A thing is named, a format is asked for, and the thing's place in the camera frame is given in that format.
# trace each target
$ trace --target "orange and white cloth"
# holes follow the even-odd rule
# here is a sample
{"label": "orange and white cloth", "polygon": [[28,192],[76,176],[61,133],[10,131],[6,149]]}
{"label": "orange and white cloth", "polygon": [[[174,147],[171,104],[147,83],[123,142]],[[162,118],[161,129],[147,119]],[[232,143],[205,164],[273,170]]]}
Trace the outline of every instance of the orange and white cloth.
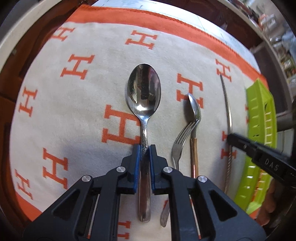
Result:
{"label": "orange and white cloth", "polygon": [[[186,125],[184,102],[192,93],[202,120],[197,129],[201,175],[221,189],[227,165],[227,115],[220,73],[232,112],[233,131],[246,135],[245,88],[254,68],[224,43],[179,20],[148,11],[83,5],[54,33],[30,66],[13,117],[10,162],[24,213],[34,220],[83,175],[105,175],[139,143],[140,126],[126,104],[131,71],[141,63],[157,72],[162,89],[148,122],[148,142],[173,166],[171,148]],[[229,195],[241,177],[244,154],[233,152]],[[190,175],[189,141],[180,171]],[[170,240],[160,226],[165,196],[152,196],[149,223],[138,221],[136,196],[121,198],[118,237]]]}

